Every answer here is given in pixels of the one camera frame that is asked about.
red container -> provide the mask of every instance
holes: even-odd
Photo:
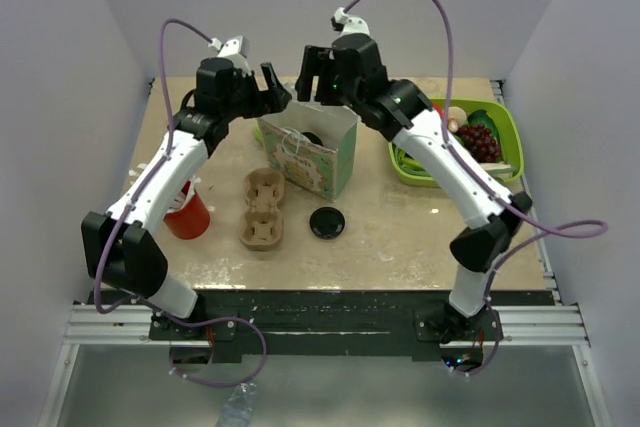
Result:
[[[182,193],[189,191],[189,182],[182,188]],[[205,207],[197,191],[187,205],[177,212],[172,212],[164,216],[164,223],[171,230],[171,233],[182,240],[191,240],[200,237],[211,222],[209,211]]]

black disc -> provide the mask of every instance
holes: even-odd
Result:
[[[335,239],[344,230],[344,215],[333,207],[321,207],[311,214],[309,225],[311,230],[321,239]]]
[[[322,140],[320,140],[320,137],[318,137],[313,132],[302,132],[302,135],[304,135],[307,139],[309,139],[309,142],[311,142],[312,144],[319,145],[320,147],[324,146],[324,144],[322,143]]]

gift bag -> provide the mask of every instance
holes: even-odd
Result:
[[[294,184],[335,200],[353,172],[357,121],[346,107],[292,100],[283,112],[259,118],[258,126],[272,168]]]

plastic bottle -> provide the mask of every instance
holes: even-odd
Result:
[[[222,406],[216,427],[248,427],[253,418],[256,384],[240,384]]]

green plastic bin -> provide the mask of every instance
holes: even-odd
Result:
[[[444,99],[432,98],[431,101],[444,107]],[[500,148],[502,149],[502,159],[515,168],[513,174],[510,177],[500,177],[500,181],[503,183],[513,182],[518,180],[522,176],[524,171],[524,158],[522,156],[522,144],[520,143],[520,135],[518,135],[518,129],[513,121],[513,117],[505,107],[497,102],[490,102],[487,100],[474,100],[474,99],[451,99],[451,105],[457,105],[463,109],[467,115],[471,115],[477,110],[486,110],[487,114],[495,122],[500,134]],[[432,177],[428,175],[415,175],[410,174],[402,170],[398,164],[396,156],[397,148],[391,142],[389,142],[389,155],[391,156],[391,163],[396,172],[396,175],[401,182],[409,185],[416,185],[420,187],[438,187],[438,184]]]

